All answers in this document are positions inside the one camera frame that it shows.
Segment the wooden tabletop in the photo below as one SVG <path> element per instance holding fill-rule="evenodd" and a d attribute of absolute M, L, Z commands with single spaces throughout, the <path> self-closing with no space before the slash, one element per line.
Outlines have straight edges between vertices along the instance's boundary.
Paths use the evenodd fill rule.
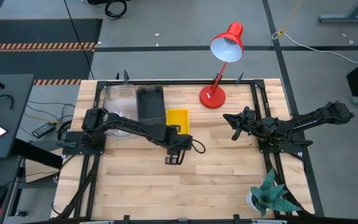
<path fill-rule="evenodd" d="M 280 79 L 264 81 L 272 116 L 290 119 Z M 266 176 L 263 155 L 253 136 L 242 133 L 232 141 L 234 131 L 222 116 L 238 114 L 245 106 L 254 109 L 250 86 L 220 86 L 226 92 L 226 102 L 215 110 L 205 108 L 199 101 L 204 85 L 164 86 L 166 109 L 189 109 L 190 134 L 206 146 L 205 154 L 187 152 L 180 166 L 165 165 L 167 151 L 143 137 L 108 137 L 99 163 L 92 220 L 122 220 L 124 215 L 130 215 L 131 220 L 229 219 L 233 214 L 260 217 L 246 205 L 245 196 Z M 95 89 L 96 81 L 81 82 L 71 130 L 81 131 L 86 110 L 93 105 Z M 263 105 L 259 91 L 258 98 Z M 284 153 L 281 157 L 288 188 L 313 213 L 302 162 Z M 82 161 L 83 156 L 76 156 L 60 173 L 54 201 L 58 212 L 78 189 Z M 87 199 L 85 196 L 82 215 Z M 265 217 L 273 217 L 273 212 L 268 211 Z"/>

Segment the yellow black hazard tape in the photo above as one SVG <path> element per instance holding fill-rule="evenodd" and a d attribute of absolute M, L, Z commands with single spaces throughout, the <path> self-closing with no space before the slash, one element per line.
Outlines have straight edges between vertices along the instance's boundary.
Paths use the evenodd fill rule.
<path fill-rule="evenodd" d="M 94 42 L 84 42 L 82 47 L 85 51 L 94 51 Z M 82 50 L 80 43 L 23 43 L 23 44 L 0 44 L 0 52 L 62 52 Z"/>
<path fill-rule="evenodd" d="M 82 19 L 82 20 L 90 20 L 90 19 L 103 19 L 100 17 L 79 17 L 79 18 L 73 18 L 73 20 L 78 20 L 78 19 Z M 26 19 L 26 18 L 22 18 L 22 19 L 3 19 L 1 18 L 0 21 L 27 21 L 27 20 L 31 20 L 31 21 L 49 21 L 49 20 L 70 20 L 70 18 L 31 18 L 31 19 Z"/>
<path fill-rule="evenodd" d="M 71 79 L 45 79 L 45 80 L 34 80 L 34 85 L 79 85 L 82 79 L 71 78 Z"/>

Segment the gray floor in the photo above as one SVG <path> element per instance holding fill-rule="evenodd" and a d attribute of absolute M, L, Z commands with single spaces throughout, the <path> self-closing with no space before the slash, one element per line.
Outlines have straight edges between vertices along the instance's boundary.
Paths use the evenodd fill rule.
<path fill-rule="evenodd" d="M 104 17 L 103 10 L 80 0 L 67 0 L 73 17 Z M 269 0 L 276 27 L 283 26 L 295 0 Z M 319 24 L 320 14 L 345 13 L 356 0 L 305 0 L 287 28 L 295 40 L 306 45 L 358 45 L 358 24 Z M 68 17 L 62 0 L 5 0 L 0 18 Z M 132 0 L 127 14 L 117 21 L 105 19 L 99 47 L 143 47 L 208 45 L 232 21 L 244 24 L 244 45 L 273 45 L 262 1 L 259 0 Z M 283 46 L 292 46 L 285 37 Z M 339 52 L 358 60 L 358 51 Z M 333 55 L 316 52 L 284 52 L 288 75 L 300 113 L 339 100 L 354 112 L 347 125 L 320 126 L 308 130 L 311 161 L 327 217 L 358 218 L 358 106 L 351 103 L 346 75 L 356 64 Z M 208 51 L 190 52 L 100 52 L 92 69 L 97 79 L 115 78 L 126 69 L 131 78 L 207 78 L 222 63 Z M 246 51 L 240 62 L 227 67 L 225 77 L 281 78 L 274 51 Z M 31 99 L 43 102 L 74 103 L 78 86 L 35 86 Z M 35 105 L 60 116 L 61 106 Z M 31 110 L 29 114 L 45 116 Z M 24 118 L 22 127 L 33 130 L 42 121 Z M 30 140 L 24 132 L 19 137 Z M 54 188 L 26 192 L 19 207 L 30 212 L 27 218 L 10 218 L 6 223 L 44 220 L 50 214 Z M 39 203 L 31 203 L 37 196 Z"/>

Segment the black cable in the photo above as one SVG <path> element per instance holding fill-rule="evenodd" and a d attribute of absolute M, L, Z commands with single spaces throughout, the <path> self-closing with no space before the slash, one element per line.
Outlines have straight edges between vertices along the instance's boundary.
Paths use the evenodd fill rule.
<path fill-rule="evenodd" d="M 56 102 L 44 103 L 44 102 L 35 102 L 35 101 L 30 101 L 30 100 L 27 100 L 27 102 L 35 103 L 35 104 L 41 104 L 41 105 L 67 105 L 67 106 L 72 106 L 72 107 L 75 108 L 75 106 L 72 105 L 71 103 L 56 103 Z"/>
<path fill-rule="evenodd" d="M 55 172 L 55 171 L 53 171 L 53 172 L 38 172 L 38 173 L 34 173 L 34 174 L 25 175 L 24 177 L 29 177 L 29 176 L 31 176 L 31 175 L 37 175 L 37 174 L 57 174 L 57 172 Z M 25 184 L 27 184 L 26 182 L 17 181 L 17 180 L 16 180 L 16 177 L 15 177 L 15 179 L 9 181 L 8 183 L 6 183 L 6 184 L 4 184 L 4 185 L 2 185 L 2 186 L 6 186 L 6 185 L 10 184 L 11 182 L 17 182 L 17 183 L 25 183 Z"/>
<path fill-rule="evenodd" d="M 56 213 L 56 214 L 58 214 L 58 215 L 60 215 L 60 212 L 57 212 L 56 210 L 55 210 L 55 207 L 53 207 L 53 203 L 54 203 L 55 201 L 52 201 L 52 203 L 50 204 L 50 206 L 52 207 L 52 210 Z"/>
<path fill-rule="evenodd" d="M 15 98 L 13 96 L 9 95 L 9 94 L 0 95 L 0 98 L 2 98 L 2 97 L 7 97 L 7 98 L 10 99 L 11 105 L 9 106 L 9 108 L 13 110 L 13 105 L 15 104 Z"/>
<path fill-rule="evenodd" d="M 26 131 L 24 128 L 22 128 L 22 127 L 19 127 L 19 128 L 20 128 L 22 131 L 24 131 L 26 134 L 28 134 L 29 136 L 34 137 L 33 134 L 29 133 L 29 132 Z"/>
<path fill-rule="evenodd" d="M 66 121 L 60 126 L 59 130 L 57 131 L 57 139 L 58 140 L 62 140 L 62 135 L 68 128 L 70 128 L 70 124 L 71 124 L 71 121 Z"/>
<path fill-rule="evenodd" d="M 62 164 L 62 166 L 60 167 L 59 172 L 61 171 L 61 169 L 63 168 L 63 166 L 64 166 L 68 161 L 70 161 L 72 158 L 74 158 L 75 156 L 76 156 L 76 155 L 72 155 L 70 158 L 68 158 L 68 159 Z M 52 203 L 50 204 L 50 206 L 52 207 L 52 210 L 53 210 L 56 214 L 60 215 L 60 212 L 57 212 L 57 211 L 55 210 L 55 207 L 53 207 L 53 203 L 54 203 L 54 201 L 52 201 Z"/>
<path fill-rule="evenodd" d="M 65 5 L 66 5 L 68 17 L 70 18 L 71 25 L 73 26 L 75 35 L 77 36 L 78 43 L 80 44 L 81 50 L 82 50 L 82 52 L 84 53 L 84 56 L 85 56 L 85 59 L 86 59 L 86 63 L 87 63 L 88 66 L 89 66 L 89 70 L 90 70 L 90 72 L 91 72 L 92 78 L 93 78 L 93 80 L 95 80 L 94 75 L 93 75 L 93 72 L 92 72 L 90 60 L 88 59 L 88 56 L 86 56 L 86 53 L 85 53 L 85 51 L 84 51 L 84 47 L 82 46 L 82 42 L 81 42 L 81 40 L 80 40 L 80 36 L 79 36 L 78 33 L 77 33 L 77 29 L 75 28 L 75 25 L 74 25 L 74 22 L 73 22 L 73 18 L 71 17 L 70 10 L 68 10 L 68 6 L 67 6 L 66 0 L 64 0 L 64 2 L 65 2 Z"/>
<path fill-rule="evenodd" d="M 195 140 L 195 139 L 193 139 L 193 141 L 198 142 L 198 144 L 200 144 L 200 145 L 204 148 L 203 151 L 199 151 L 199 150 L 197 150 L 197 148 L 194 146 L 194 144 L 191 143 L 191 146 L 193 146 L 194 150 L 195 150 L 196 152 L 200 153 L 200 154 L 204 154 L 204 153 L 206 152 L 206 148 L 205 148 L 204 144 L 203 144 L 202 142 L 200 142 L 200 141 Z"/>
<path fill-rule="evenodd" d="M 265 123 L 263 123 L 263 122 L 256 121 L 256 120 L 249 121 L 249 123 L 250 123 L 250 124 L 251 124 L 251 123 L 260 124 L 260 125 L 266 126 L 266 127 L 268 127 L 268 128 L 271 128 L 271 127 L 272 127 L 272 125 L 268 125 L 268 124 L 265 124 Z"/>
<path fill-rule="evenodd" d="M 63 119 L 64 115 L 65 115 L 65 108 L 67 105 L 64 105 L 62 108 L 62 117 L 60 117 L 60 119 Z"/>
<path fill-rule="evenodd" d="M 292 133 L 292 128 L 290 127 L 290 125 L 287 124 L 285 121 L 280 121 L 280 120 L 278 120 L 277 123 L 282 123 L 288 128 L 288 134 L 287 134 L 286 137 L 288 137 L 288 140 L 292 141 L 293 140 L 293 133 Z"/>
<path fill-rule="evenodd" d="M 72 155 L 70 158 L 68 158 L 63 164 L 62 164 L 62 166 L 60 167 L 60 169 L 59 169 L 59 172 L 61 171 L 61 169 L 63 168 L 63 166 L 64 165 L 66 165 L 66 163 L 68 162 L 68 161 L 70 161 L 72 158 L 74 158 L 75 157 L 75 155 Z"/>
<path fill-rule="evenodd" d="M 114 2 L 121 2 L 124 5 L 124 10 L 122 10 L 122 12 L 120 14 L 114 14 L 111 11 L 109 11 L 109 7 L 112 3 Z M 121 18 L 125 13 L 127 12 L 127 3 L 125 2 L 125 0 L 110 0 L 106 6 L 104 7 L 104 13 L 106 14 L 106 17 L 110 20 L 116 20 Z"/>
<path fill-rule="evenodd" d="M 59 121 L 62 122 L 63 121 L 63 118 L 68 118 L 68 117 L 72 117 L 73 115 L 65 115 L 65 116 L 62 116 L 61 118 L 59 118 Z"/>

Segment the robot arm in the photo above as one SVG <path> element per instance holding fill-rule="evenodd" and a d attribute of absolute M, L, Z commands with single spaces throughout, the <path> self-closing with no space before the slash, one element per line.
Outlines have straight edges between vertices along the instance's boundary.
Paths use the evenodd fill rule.
<path fill-rule="evenodd" d="M 278 118 L 263 118 L 255 120 L 255 111 L 245 107 L 240 114 L 224 114 L 223 117 L 236 132 L 232 137 L 235 141 L 240 136 L 241 131 L 248 135 L 256 136 L 272 147 L 291 147 L 299 145 L 301 148 L 309 146 L 311 141 L 294 141 L 293 134 L 304 131 L 325 123 L 328 124 L 346 124 L 354 117 L 345 104 L 340 102 L 328 103 L 322 108 L 304 114 L 298 115 L 288 121 L 282 121 Z"/>
<path fill-rule="evenodd" d="M 106 122 L 103 122 L 105 115 L 108 117 Z M 193 136 L 178 134 L 176 126 L 144 124 L 121 117 L 116 113 L 108 113 L 101 108 L 89 109 L 86 112 L 82 128 L 84 131 L 82 143 L 89 147 L 97 144 L 100 135 L 104 135 L 104 132 L 109 129 L 118 129 L 143 136 L 150 142 L 167 149 L 165 163 L 168 165 L 180 165 L 185 152 L 191 149 L 193 142 Z"/>

